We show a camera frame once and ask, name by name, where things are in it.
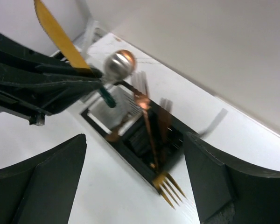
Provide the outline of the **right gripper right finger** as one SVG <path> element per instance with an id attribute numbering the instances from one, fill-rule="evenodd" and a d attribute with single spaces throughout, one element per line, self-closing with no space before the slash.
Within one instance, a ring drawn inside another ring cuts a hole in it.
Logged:
<path id="1" fill-rule="evenodd" d="M 223 152 L 187 132 L 184 154 L 202 224 L 280 224 L 280 171 Z"/>

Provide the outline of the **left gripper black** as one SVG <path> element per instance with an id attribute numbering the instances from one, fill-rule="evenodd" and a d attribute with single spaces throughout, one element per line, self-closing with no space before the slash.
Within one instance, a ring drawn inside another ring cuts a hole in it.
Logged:
<path id="1" fill-rule="evenodd" d="M 102 72 L 33 51 L 0 33 L 0 113 L 44 125 L 82 96 L 102 87 Z"/>

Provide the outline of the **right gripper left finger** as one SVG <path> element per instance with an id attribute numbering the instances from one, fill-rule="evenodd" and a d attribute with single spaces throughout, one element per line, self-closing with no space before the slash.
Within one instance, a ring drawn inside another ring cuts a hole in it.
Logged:
<path id="1" fill-rule="evenodd" d="M 78 134 L 0 169 L 0 224 L 68 223 L 86 155 Z"/>

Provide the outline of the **gold fork dark handle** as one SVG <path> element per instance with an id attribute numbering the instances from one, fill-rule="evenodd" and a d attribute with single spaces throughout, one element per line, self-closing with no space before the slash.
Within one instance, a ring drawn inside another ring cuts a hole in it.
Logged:
<path id="1" fill-rule="evenodd" d="M 153 163 L 150 163 L 150 168 L 156 173 L 156 176 L 152 180 L 153 187 L 170 207 L 175 210 L 176 206 L 180 206 L 180 203 L 183 203 L 182 196 L 184 199 L 187 199 L 187 197 L 170 174 L 172 168 L 164 168 L 162 171 L 157 172 L 156 165 Z"/>

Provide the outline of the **silver spoon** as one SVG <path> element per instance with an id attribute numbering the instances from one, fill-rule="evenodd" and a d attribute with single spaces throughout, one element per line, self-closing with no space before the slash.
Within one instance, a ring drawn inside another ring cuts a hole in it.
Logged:
<path id="1" fill-rule="evenodd" d="M 119 53 L 107 57 L 104 63 L 104 84 L 113 84 L 124 80 L 130 74 L 130 63 Z"/>

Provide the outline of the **copper spoon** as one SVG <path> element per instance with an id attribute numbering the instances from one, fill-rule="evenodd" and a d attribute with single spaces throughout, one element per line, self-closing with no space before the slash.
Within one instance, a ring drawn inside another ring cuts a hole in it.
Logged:
<path id="1" fill-rule="evenodd" d="M 116 56 L 119 59 L 120 66 L 123 68 L 123 71 L 128 74 L 132 74 L 136 67 L 137 62 L 134 54 L 126 49 L 121 49 L 115 52 Z"/>

